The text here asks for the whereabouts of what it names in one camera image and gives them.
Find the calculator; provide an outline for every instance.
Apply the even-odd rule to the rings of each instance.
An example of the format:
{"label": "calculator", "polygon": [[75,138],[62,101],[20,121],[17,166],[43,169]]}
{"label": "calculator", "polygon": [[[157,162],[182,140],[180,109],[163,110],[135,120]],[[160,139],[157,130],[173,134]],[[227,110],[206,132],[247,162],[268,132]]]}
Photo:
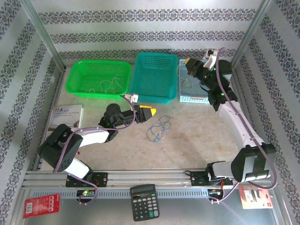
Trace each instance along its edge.
{"label": "calculator", "polygon": [[158,198],[154,184],[145,184],[130,189],[134,221],[159,217]]}

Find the patterned wallpaper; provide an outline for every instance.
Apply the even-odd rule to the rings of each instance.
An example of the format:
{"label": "patterned wallpaper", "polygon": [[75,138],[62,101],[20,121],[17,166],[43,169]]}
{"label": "patterned wallpaper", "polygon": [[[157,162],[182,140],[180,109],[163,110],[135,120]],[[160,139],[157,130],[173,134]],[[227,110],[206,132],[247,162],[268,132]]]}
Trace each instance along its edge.
{"label": "patterned wallpaper", "polygon": [[79,59],[133,63],[141,51],[202,57],[225,47],[230,60],[261,0],[58,0],[32,2],[66,65]]}
{"label": "patterned wallpaper", "polygon": [[0,225],[41,142],[60,71],[17,0],[0,0]]}
{"label": "patterned wallpaper", "polygon": [[235,68],[256,131],[273,143],[278,184],[300,224],[300,4],[276,0]]}

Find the teal basket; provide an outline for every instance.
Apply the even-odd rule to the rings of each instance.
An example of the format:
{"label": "teal basket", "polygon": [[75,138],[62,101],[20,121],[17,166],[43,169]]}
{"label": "teal basket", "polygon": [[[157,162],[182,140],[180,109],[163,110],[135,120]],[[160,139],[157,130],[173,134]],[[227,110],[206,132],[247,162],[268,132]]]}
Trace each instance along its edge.
{"label": "teal basket", "polygon": [[129,89],[131,65],[113,60],[80,60],[71,69],[66,90],[81,98],[122,99]]}
{"label": "teal basket", "polygon": [[165,53],[138,53],[130,94],[139,101],[168,104],[176,98],[178,57]]}

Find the yellow object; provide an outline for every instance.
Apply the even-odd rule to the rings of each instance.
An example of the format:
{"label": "yellow object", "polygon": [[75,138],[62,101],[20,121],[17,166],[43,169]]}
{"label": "yellow object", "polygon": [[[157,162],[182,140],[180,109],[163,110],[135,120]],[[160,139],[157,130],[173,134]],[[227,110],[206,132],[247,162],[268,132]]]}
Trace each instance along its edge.
{"label": "yellow object", "polygon": [[152,106],[149,106],[149,105],[140,105],[140,108],[152,109]]}
{"label": "yellow object", "polygon": [[190,60],[191,58],[187,58],[185,61],[184,61],[184,64],[187,64],[188,61]]}
{"label": "yellow object", "polygon": [[151,110],[152,116],[154,116],[154,114],[156,113],[156,109],[150,109],[150,110]]}

